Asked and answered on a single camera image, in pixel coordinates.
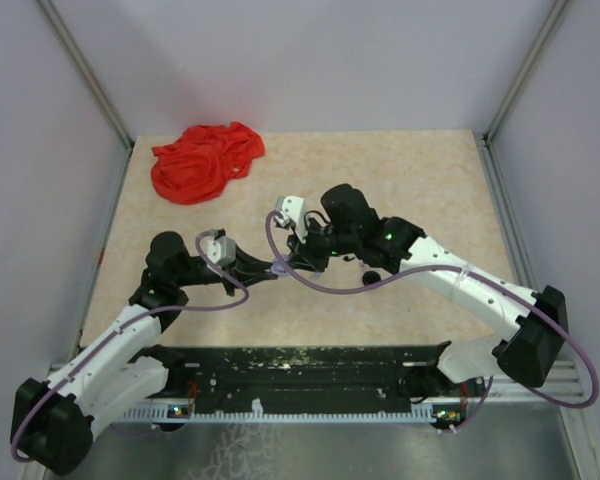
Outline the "purple earbud case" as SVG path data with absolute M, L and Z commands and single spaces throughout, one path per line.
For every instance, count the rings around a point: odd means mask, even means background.
M 270 267 L 270 272 L 277 277 L 289 276 L 287 269 L 278 262 L 273 262 Z

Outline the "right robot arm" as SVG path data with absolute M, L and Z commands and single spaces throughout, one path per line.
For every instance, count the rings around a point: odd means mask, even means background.
M 301 197 L 281 197 L 276 203 L 275 221 L 291 233 L 287 245 L 293 260 L 322 272 L 330 259 L 352 255 L 391 276 L 413 279 L 492 329 L 490 336 L 444 346 L 426 372 L 434 393 L 450 395 L 466 380 L 496 374 L 527 388 L 544 385 L 564 344 L 556 330 L 568 327 L 560 290 L 535 291 L 473 266 L 415 224 L 379 217 L 349 184 L 331 188 L 320 202 L 326 214 L 322 221 L 311 217 Z

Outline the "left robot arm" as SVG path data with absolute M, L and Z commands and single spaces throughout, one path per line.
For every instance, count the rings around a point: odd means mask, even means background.
M 142 399 L 174 397 L 188 384 L 182 360 L 157 339 L 183 311 L 185 288 L 220 284 L 227 294 L 274 279 L 271 263 L 242 251 L 222 230 L 195 239 L 191 255 L 174 231 L 156 235 L 141 283 L 113 323 L 47 379 L 27 379 L 16 391 L 11 456 L 58 475 L 71 473 L 97 437 Z

